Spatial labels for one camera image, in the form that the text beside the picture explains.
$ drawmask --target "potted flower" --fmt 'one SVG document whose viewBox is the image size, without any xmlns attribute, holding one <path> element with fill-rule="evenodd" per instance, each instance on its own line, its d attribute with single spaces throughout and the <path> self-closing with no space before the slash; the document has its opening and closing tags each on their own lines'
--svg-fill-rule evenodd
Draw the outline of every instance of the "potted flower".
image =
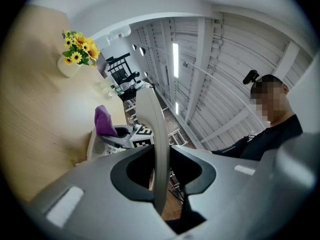
<svg viewBox="0 0 320 240">
<path fill-rule="evenodd" d="M 65 40 L 64 47 L 68 50 L 62 53 L 57 63 L 61 73 L 70 78 L 77 73 L 82 64 L 97 67 L 96 60 L 101 51 L 95 41 L 75 31 L 62 32 L 62 36 Z"/>
</svg>

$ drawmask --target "bouquet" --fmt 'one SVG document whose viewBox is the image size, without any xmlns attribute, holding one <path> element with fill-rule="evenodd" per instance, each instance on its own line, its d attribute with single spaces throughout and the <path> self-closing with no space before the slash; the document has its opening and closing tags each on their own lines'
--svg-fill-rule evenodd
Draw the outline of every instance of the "bouquet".
<svg viewBox="0 0 320 240">
<path fill-rule="evenodd" d="M 98 49 L 95 41 L 75 31 L 62 32 L 62 36 L 65 40 L 64 47 L 69 49 L 62 53 L 65 64 L 71 65 L 77 63 L 78 65 L 85 64 L 89 66 L 89 60 L 91 60 L 91 66 L 97 67 L 96 60 L 101 51 Z"/>
</svg>

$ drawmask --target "black metal frame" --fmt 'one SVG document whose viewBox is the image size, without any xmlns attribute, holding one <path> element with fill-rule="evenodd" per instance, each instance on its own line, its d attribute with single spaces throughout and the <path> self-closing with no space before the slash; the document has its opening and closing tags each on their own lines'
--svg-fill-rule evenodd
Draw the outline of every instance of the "black metal frame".
<svg viewBox="0 0 320 240">
<path fill-rule="evenodd" d="M 129 52 L 126 53 L 125 55 L 118 57 L 118 58 L 111 57 L 106 60 L 106 62 L 108 62 L 110 65 L 110 69 L 108 70 L 108 72 L 110 72 L 112 74 L 114 80 L 116 81 L 116 83 L 118 85 L 121 84 L 120 81 L 122 81 L 123 79 L 127 78 L 128 76 L 130 76 L 132 74 L 131 69 L 126 61 L 126 57 L 128 57 L 128 56 L 130 56 Z"/>
</svg>

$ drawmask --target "wooden table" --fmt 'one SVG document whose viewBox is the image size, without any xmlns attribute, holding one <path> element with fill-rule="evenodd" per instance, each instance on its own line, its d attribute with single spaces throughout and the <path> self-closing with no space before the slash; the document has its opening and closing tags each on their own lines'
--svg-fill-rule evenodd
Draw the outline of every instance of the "wooden table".
<svg viewBox="0 0 320 240">
<path fill-rule="evenodd" d="M 114 125 L 126 125 L 123 102 L 103 93 L 96 69 L 83 65 L 72 78 L 59 72 L 68 29 L 64 13 L 28 6 L 2 47 L 1 170 L 26 201 L 86 159 L 97 106 L 105 105 Z"/>
</svg>

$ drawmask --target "black cable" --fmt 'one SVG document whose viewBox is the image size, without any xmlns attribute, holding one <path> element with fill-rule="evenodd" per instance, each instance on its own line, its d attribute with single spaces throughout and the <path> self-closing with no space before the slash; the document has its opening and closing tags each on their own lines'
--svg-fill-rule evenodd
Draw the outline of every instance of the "black cable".
<svg viewBox="0 0 320 240">
<path fill-rule="evenodd" d="M 174 194 L 170 189 L 169 189 L 169 192 L 178 200 L 180 200 L 181 202 L 184 202 L 183 199 L 181 199 L 180 197 L 176 196 L 176 194 Z"/>
</svg>

